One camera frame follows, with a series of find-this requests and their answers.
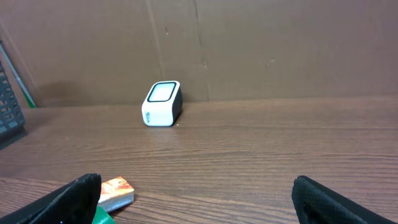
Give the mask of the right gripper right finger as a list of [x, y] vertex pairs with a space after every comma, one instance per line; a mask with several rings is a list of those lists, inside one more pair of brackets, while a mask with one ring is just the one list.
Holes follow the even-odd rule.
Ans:
[[300, 224], [396, 224], [304, 175], [294, 180], [292, 201]]

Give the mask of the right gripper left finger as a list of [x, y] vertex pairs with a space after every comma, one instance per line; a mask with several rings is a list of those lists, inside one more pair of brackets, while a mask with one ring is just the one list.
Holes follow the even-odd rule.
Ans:
[[91, 224], [101, 194], [101, 176], [85, 174], [1, 218], [3, 224]]

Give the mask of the green lid jar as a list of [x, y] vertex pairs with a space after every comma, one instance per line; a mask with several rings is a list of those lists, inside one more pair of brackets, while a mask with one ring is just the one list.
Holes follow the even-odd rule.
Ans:
[[116, 224], [116, 222], [103, 208], [97, 206], [92, 224]]

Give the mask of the small orange carton box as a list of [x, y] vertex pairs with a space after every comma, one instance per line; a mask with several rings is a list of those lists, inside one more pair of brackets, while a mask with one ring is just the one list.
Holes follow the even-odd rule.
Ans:
[[101, 184], [98, 206], [112, 212], [134, 202], [134, 188], [122, 177]]

